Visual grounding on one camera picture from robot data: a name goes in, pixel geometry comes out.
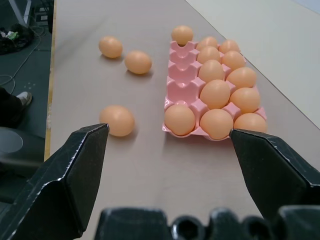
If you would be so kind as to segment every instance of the pink egg carton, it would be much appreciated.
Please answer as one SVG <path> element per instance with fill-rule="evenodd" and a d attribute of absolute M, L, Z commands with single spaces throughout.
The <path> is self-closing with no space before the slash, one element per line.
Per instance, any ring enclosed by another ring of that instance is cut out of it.
<path fill-rule="evenodd" d="M 195 116 L 194 130 L 187 135 L 178 136 L 168 129 L 164 123 L 162 125 L 162 130 L 177 138 L 199 135 L 204 136 L 206 139 L 211 141 L 221 141 L 229 138 L 229 136 L 219 140 L 212 139 L 200 127 L 200 119 L 207 111 L 209 111 L 209 108 L 199 98 L 206 82 L 202 81 L 198 77 L 198 72 L 202 64 L 197 61 L 197 56 L 199 54 L 199 51 L 196 50 L 197 44 L 197 42 L 190 41 L 185 46 L 180 47 L 176 41 L 171 42 L 168 76 L 166 79 L 167 94 L 164 103 L 164 111 L 175 104 L 182 104 L 189 107 Z M 222 67 L 225 73 L 225 78 L 227 78 L 231 73 L 231 69 L 224 64 L 222 64 Z M 236 90 L 236 87 L 229 81 L 226 82 L 228 83 L 232 94 Z M 237 119 L 241 115 L 240 109 L 232 102 L 228 103 L 222 109 L 227 111 L 232 116 L 233 120 Z M 267 120 L 266 112 L 263 107 L 260 107 L 254 113 Z"/>

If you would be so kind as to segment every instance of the white wall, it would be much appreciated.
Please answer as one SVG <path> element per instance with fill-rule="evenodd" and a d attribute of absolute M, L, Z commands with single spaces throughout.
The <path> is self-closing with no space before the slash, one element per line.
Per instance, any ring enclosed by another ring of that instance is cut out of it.
<path fill-rule="evenodd" d="M 320 15 L 290 0 L 186 1 L 320 127 Z"/>

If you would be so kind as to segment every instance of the egg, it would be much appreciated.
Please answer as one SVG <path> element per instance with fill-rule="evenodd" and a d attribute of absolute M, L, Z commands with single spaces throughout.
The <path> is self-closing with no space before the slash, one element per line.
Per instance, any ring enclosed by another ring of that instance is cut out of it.
<path fill-rule="evenodd" d="M 236 119 L 233 128 L 266 133 L 268 127 L 266 121 L 260 115 L 246 113 Z"/>
<path fill-rule="evenodd" d="M 215 47 L 206 46 L 199 52 L 196 60 L 201 64 L 204 64 L 208 60 L 217 60 L 220 62 L 220 53 Z"/>
<path fill-rule="evenodd" d="M 133 114 L 124 106 L 110 105 L 100 112 L 100 123 L 109 124 L 109 133 L 116 137 L 129 135 L 135 128 Z"/>
<path fill-rule="evenodd" d="M 205 37 L 203 40 L 201 40 L 201 42 L 199 42 L 196 46 L 196 49 L 198 51 L 201 51 L 203 48 L 205 47 L 214 47 L 214 48 L 218 48 L 218 41 L 217 39 L 215 39 L 213 36 L 207 36 Z"/>
<path fill-rule="evenodd" d="M 226 54 L 229 51 L 236 51 L 240 53 L 240 48 L 236 41 L 234 40 L 226 40 L 219 46 L 219 52 Z"/>
<path fill-rule="evenodd" d="M 243 87 L 231 95 L 229 102 L 236 105 L 243 114 L 253 113 L 259 108 L 260 95 L 253 88 Z"/>
<path fill-rule="evenodd" d="M 214 140 L 220 140 L 229 135 L 234 126 L 232 116 L 222 109 L 207 111 L 200 120 L 200 127 Z"/>
<path fill-rule="evenodd" d="M 143 51 L 131 51 L 125 56 L 124 64 L 134 74 L 146 74 L 151 69 L 152 61 Z"/>
<path fill-rule="evenodd" d="M 224 80 L 225 71 L 217 60 L 208 60 L 200 67 L 198 76 L 201 80 L 209 83 L 212 80 Z"/>
<path fill-rule="evenodd" d="M 257 74 L 249 67 L 240 67 L 231 72 L 226 78 L 226 81 L 229 81 L 235 85 L 236 89 L 252 88 L 254 85 L 256 85 Z"/>
<path fill-rule="evenodd" d="M 177 26 L 172 30 L 171 37 L 173 41 L 176 41 L 179 45 L 186 45 L 194 38 L 192 29 L 188 26 Z"/>
<path fill-rule="evenodd" d="M 209 109 L 221 109 L 227 105 L 230 98 L 230 87 L 223 80 L 212 80 L 204 86 L 200 100 Z"/>
<path fill-rule="evenodd" d="M 184 136 L 195 128 L 196 117 L 187 106 L 176 104 L 165 111 L 164 124 L 175 135 Z"/>
<path fill-rule="evenodd" d="M 122 54 L 122 43 L 113 36 L 105 36 L 99 41 L 99 50 L 107 58 L 118 58 Z"/>
<path fill-rule="evenodd" d="M 246 65 L 244 56 L 237 51 L 228 51 L 221 59 L 221 63 L 231 68 L 232 71 Z"/>

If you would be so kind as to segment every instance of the beige table surface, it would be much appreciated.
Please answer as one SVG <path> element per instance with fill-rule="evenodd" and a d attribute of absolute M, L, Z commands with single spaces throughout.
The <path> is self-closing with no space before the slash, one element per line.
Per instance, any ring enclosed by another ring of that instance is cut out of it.
<path fill-rule="evenodd" d="M 223 37 L 208 22 L 184 0 L 61 0 L 56 13 L 51 154 L 71 132 L 98 123 L 108 105 L 129 108 L 137 123 L 131 137 L 108 138 L 99 192 L 82 239 L 93 239 L 100 211 L 107 207 L 162 208 L 169 222 L 191 214 L 206 223 L 215 207 L 231 208 L 240 218 L 259 215 L 230 140 L 181 139 L 162 132 L 170 33 L 184 24 L 193 28 L 194 40 L 211 35 L 221 43 Z M 98 41 L 105 35 L 119 38 L 124 54 L 147 52 L 152 72 L 135 76 L 123 60 L 102 57 Z M 268 132 L 319 170 L 319 129 L 259 72 L 257 85 Z"/>

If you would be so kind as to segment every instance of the person's leg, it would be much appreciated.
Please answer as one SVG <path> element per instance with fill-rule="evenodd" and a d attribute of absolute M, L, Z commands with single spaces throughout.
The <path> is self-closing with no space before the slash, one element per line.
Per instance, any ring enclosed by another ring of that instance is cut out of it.
<path fill-rule="evenodd" d="M 32 96 L 28 92 L 14 96 L 0 87 L 0 126 L 11 127 L 17 122 L 21 111 L 30 104 L 31 99 Z"/>

